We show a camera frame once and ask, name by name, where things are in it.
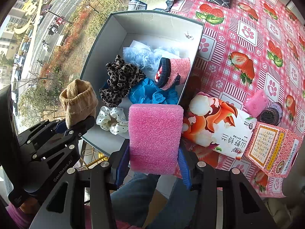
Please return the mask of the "white polka dot scrunchie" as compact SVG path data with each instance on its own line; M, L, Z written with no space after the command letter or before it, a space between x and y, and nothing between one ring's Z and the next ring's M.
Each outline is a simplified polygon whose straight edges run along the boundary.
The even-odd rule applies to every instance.
M96 124L102 130L109 131L113 135L127 133L129 130L128 120L121 107L102 106L97 115Z

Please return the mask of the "beige sock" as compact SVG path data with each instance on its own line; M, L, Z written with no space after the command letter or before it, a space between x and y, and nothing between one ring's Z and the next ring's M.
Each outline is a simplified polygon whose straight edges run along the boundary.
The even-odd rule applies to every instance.
M67 128L71 128L88 116L96 116L98 99L89 81L73 80L60 94L60 102L65 111Z

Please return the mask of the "blue fabric scrunchie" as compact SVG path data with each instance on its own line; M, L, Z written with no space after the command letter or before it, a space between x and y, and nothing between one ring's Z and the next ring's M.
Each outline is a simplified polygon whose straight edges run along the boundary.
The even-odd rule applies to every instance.
M175 87L167 90L158 88L150 78L145 78L128 93L133 104L178 104Z

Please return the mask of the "leopard print scrunchie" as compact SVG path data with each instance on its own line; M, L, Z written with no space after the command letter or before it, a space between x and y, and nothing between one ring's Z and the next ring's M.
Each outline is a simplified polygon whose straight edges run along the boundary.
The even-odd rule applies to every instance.
M120 55L106 65L109 78L100 88L102 102L111 108L118 106L130 90L146 78L144 72L133 64L125 62Z

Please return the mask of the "pink navy striped sock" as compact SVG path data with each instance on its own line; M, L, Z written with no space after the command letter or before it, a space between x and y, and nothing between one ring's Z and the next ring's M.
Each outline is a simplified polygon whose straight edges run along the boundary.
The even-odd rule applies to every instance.
M172 86L185 84L191 63L189 58L165 58L159 62L154 84L161 90L168 90Z

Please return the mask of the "fluffy light blue scrunchie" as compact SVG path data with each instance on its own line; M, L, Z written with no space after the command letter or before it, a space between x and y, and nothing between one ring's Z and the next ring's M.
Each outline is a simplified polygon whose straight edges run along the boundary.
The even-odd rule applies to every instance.
M139 41L134 40L129 47L123 48L123 59L141 69L146 77L153 79L157 73L161 58L180 59L179 51L173 48L159 47L151 49Z

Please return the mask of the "floral tissue pack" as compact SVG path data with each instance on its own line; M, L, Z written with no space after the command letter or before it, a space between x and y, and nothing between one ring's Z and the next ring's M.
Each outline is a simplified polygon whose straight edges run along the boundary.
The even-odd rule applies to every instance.
M185 112L181 136L225 156L241 159L257 119L219 98L197 93Z

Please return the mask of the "pink patterned carton box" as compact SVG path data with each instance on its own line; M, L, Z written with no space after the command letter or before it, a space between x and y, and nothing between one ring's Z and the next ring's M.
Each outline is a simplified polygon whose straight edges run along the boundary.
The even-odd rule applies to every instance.
M302 138L288 129L257 122L245 156L269 177L288 176Z

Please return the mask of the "pink foam sponge with holes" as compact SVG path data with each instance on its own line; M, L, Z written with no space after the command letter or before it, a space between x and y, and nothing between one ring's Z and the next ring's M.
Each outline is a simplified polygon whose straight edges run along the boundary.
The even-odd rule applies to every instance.
M248 102L245 103L247 112L252 117L258 117L267 107L269 100L264 90L258 90Z

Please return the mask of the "dark beaded rolled sock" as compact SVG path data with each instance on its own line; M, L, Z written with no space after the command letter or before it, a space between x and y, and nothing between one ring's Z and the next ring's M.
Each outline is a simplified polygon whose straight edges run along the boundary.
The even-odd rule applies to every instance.
M279 112L274 108L265 108L257 117L258 122L276 126L279 121Z

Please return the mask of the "lavender knitted rolled sock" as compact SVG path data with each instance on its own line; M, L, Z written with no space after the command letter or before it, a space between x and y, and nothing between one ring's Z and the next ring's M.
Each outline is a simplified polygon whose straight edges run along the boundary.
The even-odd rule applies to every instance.
M278 113L278 123L279 124L281 122L282 119L282 114L283 114L283 109L282 109L282 105L279 102L273 102L270 105L270 108L275 109Z

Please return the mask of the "pink strawberry tablecloth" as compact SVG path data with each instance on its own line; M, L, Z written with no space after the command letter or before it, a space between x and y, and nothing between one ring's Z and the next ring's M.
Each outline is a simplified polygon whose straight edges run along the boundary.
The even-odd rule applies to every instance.
M280 0L175 0L171 13L204 24L184 101L198 92L247 112L264 90L282 105L281 128L304 138L304 26Z

